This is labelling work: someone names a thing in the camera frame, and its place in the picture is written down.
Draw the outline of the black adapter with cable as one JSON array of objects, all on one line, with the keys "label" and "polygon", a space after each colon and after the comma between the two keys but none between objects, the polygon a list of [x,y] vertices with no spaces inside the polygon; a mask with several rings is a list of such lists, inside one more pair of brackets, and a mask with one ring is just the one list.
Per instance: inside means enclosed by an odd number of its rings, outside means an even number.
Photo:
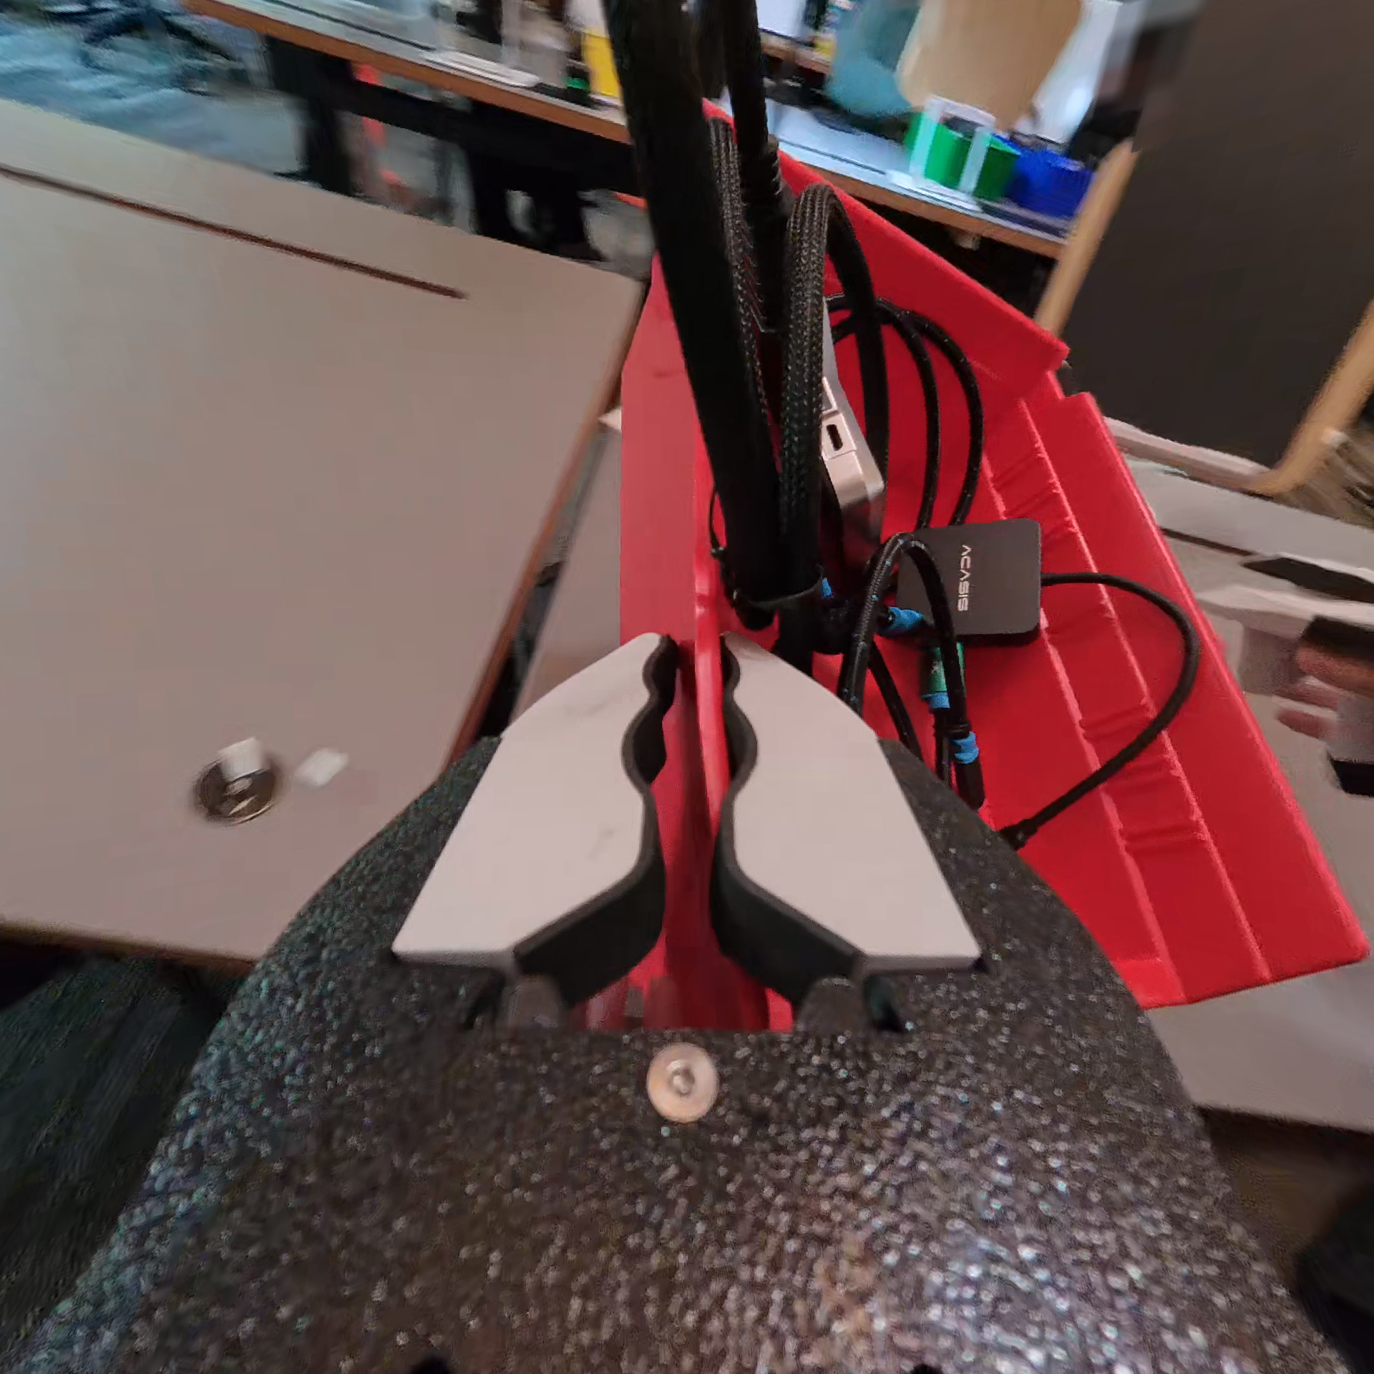
[{"label": "black adapter with cable", "polygon": [[1093,772],[1039,811],[1001,829],[1021,850],[1046,826],[1116,780],[1160,739],[1188,705],[1198,682],[1203,651],[1198,628],[1173,598],[1114,572],[1046,572],[1042,529],[1036,520],[961,523],[920,531],[951,605],[956,641],[974,644],[1028,642],[1041,631],[1042,592],[1059,587],[1101,587],[1147,601],[1168,618],[1180,636],[1176,682],[1149,723]]}]

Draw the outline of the person's right hand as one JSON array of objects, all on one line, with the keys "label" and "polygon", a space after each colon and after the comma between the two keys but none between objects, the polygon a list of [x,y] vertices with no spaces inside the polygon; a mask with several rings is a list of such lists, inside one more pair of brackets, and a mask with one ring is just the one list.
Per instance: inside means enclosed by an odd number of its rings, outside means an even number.
[{"label": "person's right hand", "polygon": [[1327,744],[1343,698],[1371,695],[1371,662],[1317,642],[1297,644],[1294,662],[1299,677],[1283,695],[1276,718],[1284,727]]}]

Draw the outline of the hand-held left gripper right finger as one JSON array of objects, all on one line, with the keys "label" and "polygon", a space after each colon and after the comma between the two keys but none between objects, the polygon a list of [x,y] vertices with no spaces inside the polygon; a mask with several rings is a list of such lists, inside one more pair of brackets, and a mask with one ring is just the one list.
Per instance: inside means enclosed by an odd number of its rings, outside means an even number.
[{"label": "hand-held left gripper right finger", "polygon": [[730,781],[712,870],[717,940],[792,1007],[825,983],[965,973],[982,958],[869,724],[740,633],[720,642]]}]

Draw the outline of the wooden desk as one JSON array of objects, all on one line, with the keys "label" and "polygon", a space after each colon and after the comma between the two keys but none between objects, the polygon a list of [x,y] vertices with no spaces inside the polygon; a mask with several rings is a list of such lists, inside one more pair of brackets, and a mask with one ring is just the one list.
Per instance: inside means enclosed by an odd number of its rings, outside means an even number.
[{"label": "wooden desk", "polygon": [[[368,19],[362,6],[342,3],[188,1],[190,13],[305,47],[326,57],[367,63],[378,71],[471,103],[532,116],[604,142],[630,145],[625,114],[617,106],[579,104],[558,89],[504,62],[465,54],[458,45],[429,45],[401,36],[393,22]],[[879,137],[821,125],[810,112],[790,109],[769,117],[781,153],[830,179],[838,189],[872,206],[921,217],[946,229],[1006,243],[1057,261],[1067,245],[1064,229],[1037,229],[969,194],[920,183],[897,168],[898,152]]]}]

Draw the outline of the round metal lock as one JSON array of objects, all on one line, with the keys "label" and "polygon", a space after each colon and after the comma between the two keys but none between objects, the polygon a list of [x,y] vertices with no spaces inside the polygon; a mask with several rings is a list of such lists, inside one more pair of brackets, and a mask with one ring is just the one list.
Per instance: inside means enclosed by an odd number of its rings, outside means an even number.
[{"label": "round metal lock", "polygon": [[238,826],[265,814],[285,793],[282,760],[257,737],[223,745],[198,773],[192,804],[205,819]]}]

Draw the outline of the silver splitter hub with cable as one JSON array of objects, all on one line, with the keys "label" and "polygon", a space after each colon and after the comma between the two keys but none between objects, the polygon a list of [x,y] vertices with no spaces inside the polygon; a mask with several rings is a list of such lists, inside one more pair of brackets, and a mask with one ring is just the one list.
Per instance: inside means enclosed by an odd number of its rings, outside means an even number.
[{"label": "silver splitter hub with cable", "polygon": [[841,193],[799,194],[767,125],[754,3],[607,3],[624,116],[725,521],[741,621],[810,673],[820,608],[821,382],[835,271],[856,323],[864,435],[890,436],[879,302]]}]

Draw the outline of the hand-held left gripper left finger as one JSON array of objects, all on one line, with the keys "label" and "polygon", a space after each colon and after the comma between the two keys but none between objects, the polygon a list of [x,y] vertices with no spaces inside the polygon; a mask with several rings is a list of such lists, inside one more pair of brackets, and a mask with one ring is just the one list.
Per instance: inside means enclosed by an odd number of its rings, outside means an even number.
[{"label": "hand-held left gripper left finger", "polygon": [[395,956],[543,976],[574,1005],[653,952],[666,891],[653,783],[678,662],[671,637],[645,633],[504,731]]}]

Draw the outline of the green box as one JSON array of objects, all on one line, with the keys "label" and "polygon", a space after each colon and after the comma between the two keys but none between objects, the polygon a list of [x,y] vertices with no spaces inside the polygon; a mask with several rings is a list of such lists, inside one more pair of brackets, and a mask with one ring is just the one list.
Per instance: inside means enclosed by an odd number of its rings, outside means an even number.
[{"label": "green box", "polygon": [[915,183],[998,201],[1010,188],[1023,147],[1001,135],[985,111],[936,101],[910,121],[905,155],[905,175]]}]

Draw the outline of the blue bin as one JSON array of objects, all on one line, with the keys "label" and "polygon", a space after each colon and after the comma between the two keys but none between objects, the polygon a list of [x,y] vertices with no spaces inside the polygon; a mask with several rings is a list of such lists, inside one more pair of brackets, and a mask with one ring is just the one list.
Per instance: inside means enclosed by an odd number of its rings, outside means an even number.
[{"label": "blue bin", "polygon": [[1005,199],[1049,219],[1073,219],[1095,179],[1090,165],[1047,143],[1019,143]]}]

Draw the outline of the black panel with wooden edge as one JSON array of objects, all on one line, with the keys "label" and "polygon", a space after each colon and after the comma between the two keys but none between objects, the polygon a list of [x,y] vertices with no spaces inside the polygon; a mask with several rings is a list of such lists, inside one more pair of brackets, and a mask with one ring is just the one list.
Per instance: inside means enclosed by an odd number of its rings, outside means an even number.
[{"label": "black panel with wooden edge", "polygon": [[1373,4],[1142,6],[1088,124],[1134,161],[1062,310],[1064,387],[1371,526]]}]

